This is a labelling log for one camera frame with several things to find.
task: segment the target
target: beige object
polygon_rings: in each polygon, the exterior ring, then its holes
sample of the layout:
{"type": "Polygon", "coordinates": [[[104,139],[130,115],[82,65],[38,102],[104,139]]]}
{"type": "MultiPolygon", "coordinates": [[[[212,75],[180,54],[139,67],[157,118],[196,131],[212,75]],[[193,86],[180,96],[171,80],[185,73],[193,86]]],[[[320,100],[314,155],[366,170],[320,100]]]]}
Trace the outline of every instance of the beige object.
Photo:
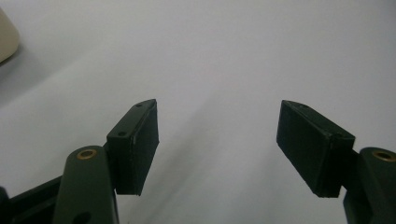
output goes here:
{"type": "Polygon", "coordinates": [[[0,8],[0,62],[18,49],[20,35],[6,13],[0,8]]]}

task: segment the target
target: dark green plastic part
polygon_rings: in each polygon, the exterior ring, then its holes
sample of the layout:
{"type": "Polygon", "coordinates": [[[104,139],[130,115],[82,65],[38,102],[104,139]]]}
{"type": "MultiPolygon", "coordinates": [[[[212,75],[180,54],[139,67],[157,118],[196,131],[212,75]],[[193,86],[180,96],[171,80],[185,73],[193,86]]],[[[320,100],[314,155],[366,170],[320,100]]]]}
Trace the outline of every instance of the dark green plastic part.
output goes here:
{"type": "Polygon", "coordinates": [[[107,135],[117,194],[142,193],[158,144],[157,102],[134,105],[107,135]]]}
{"type": "Polygon", "coordinates": [[[307,105],[282,101],[276,141],[315,194],[338,197],[355,136],[307,105]]]}

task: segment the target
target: black plastic bracket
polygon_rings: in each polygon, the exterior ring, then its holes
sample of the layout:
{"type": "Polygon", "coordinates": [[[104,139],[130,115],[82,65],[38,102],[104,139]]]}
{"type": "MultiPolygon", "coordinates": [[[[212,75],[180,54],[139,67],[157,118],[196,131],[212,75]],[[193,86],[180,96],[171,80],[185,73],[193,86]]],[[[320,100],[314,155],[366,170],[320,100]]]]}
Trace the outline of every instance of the black plastic bracket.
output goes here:
{"type": "Polygon", "coordinates": [[[0,223],[118,223],[114,189],[142,193],[158,144],[156,100],[136,104],[103,147],[70,154],[63,176],[11,199],[0,187],[0,223]]]}
{"type": "Polygon", "coordinates": [[[338,197],[341,186],[349,224],[396,223],[396,154],[367,147],[307,105],[282,101],[276,141],[309,188],[338,197]]]}

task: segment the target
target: white table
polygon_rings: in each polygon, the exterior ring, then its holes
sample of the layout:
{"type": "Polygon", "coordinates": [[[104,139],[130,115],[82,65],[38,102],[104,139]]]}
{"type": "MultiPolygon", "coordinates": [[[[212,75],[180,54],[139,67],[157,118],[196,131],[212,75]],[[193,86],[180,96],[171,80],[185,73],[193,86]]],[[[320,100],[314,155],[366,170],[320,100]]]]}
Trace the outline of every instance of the white table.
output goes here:
{"type": "Polygon", "coordinates": [[[282,99],[396,149],[396,4],[0,0],[21,47],[0,66],[0,185],[12,197],[101,146],[156,98],[160,145],[121,223],[347,223],[276,144],[282,99]]]}

